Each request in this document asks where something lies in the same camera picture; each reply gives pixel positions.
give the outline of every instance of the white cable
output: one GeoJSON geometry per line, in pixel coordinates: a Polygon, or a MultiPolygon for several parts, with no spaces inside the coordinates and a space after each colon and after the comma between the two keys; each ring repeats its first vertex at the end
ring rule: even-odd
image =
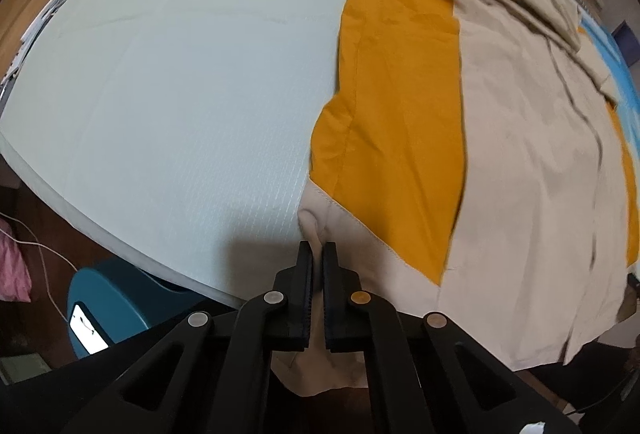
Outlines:
{"type": "Polygon", "coordinates": [[[29,231],[29,233],[36,240],[35,243],[32,242],[32,241],[20,241],[19,239],[16,239],[11,234],[6,233],[4,230],[2,230],[2,228],[0,228],[0,232],[2,232],[5,236],[7,236],[9,239],[12,239],[16,243],[18,243],[20,245],[34,245],[34,246],[38,247],[38,251],[40,252],[40,261],[42,262],[42,271],[44,273],[44,284],[47,287],[47,295],[49,296],[49,300],[51,301],[53,307],[56,309],[58,314],[62,317],[63,321],[66,322],[65,315],[62,313],[62,311],[60,311],[60,308],[58,307],[56,302],[53,300],[53,296],[51,295],[51,290],[49,288],[49,275],[47,274],[47,267],[46,267],[46,265],[44,263],[44,255],[42,254],[42,249],[47,249],[49,252],[52,252],[52,253],[56,254],[58,257],[61,257],[62,259],[64,259],[67,262],[67,264],[71,268],[74,269],[74,271],[78,271],[78,268],[76,268],[76,266],[70,260],[68,260],[64,255],[59,254],[55,250],[49,248],[47,245],[43,245],[41,242],[39,242],[38,236],[36,236],[36,234],[34,234],[33,231],[25,223],[23,223],[19,219],[13,218],[11,216],[8,216],[7,214],[4,214],[3,212],[0,212],[0,216],[3,216],[5,218],[7,218],[7,219],[11,219],[12,221],[16,221],[17,223],[20,223],[23,227],[25,227],[29,231]]]}

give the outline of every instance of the smartphone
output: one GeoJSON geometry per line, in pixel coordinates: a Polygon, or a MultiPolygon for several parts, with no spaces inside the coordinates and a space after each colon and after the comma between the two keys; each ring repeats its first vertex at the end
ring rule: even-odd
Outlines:
{"type": "Polygon", "coordinates": [[[102,351],[113,344],[82,303],[77,302],[74,305],[69,327],[89,354],[102,351]]]}

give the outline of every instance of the yellow and beige garment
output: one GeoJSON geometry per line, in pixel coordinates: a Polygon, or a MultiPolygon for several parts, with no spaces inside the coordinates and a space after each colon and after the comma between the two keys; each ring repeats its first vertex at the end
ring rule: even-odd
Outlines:
{"type": "MultiPolygon", "coordinates": [[[[311,140],[314,253],[335,241],[364,289],[514,370],[613,325],[638,256],[616,86],[579,23],[572,0],[347,0],[311,140]]],[[[273,369],[304,395],[366,385],[361,357],[324,351],[318,304],[312,346],[273,369]]]]}

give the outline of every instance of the black cable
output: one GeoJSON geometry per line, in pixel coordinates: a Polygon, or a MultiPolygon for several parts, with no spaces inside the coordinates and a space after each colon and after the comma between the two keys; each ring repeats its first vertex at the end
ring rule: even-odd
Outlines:
{"type": "Polygon", "coordinates": [[[627,384],[628,382],[631,381],[631,379],[634,377],[634,375],[640,372],[640,369],[636,369],[633,372],[630,372],[629,374],[627,374],[622,380],[620,380],[613,389],[611,389],[605,396],[604,398],[600,398],[598,401],[595,401],[589,405],[586,405],[584,407],[580,407],[580,409],[576,409],[576,410],[572,410],[571,412],[567,412],[564,415],[565,416],[571,416],[571,414],[582,414],[583,412],[588,411],[590,408],[593,408],[597,405],[600,405],[603,401],[609,399],[613,393],[615,393],[623,384],[627,384]]]}

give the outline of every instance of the mattress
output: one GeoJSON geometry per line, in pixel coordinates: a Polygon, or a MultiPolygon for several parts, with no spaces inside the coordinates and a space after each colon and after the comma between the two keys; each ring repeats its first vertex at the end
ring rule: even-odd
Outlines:
{"type": "MultiPolygon", "coordinates": [[[[5,79],[0,153],[116,255],[238,306],[302,239],[344,1],[56,0],[5,79]]],[[[628,69],[587,14],[583,25],[616,77],[638,166],[628,69]]]]}

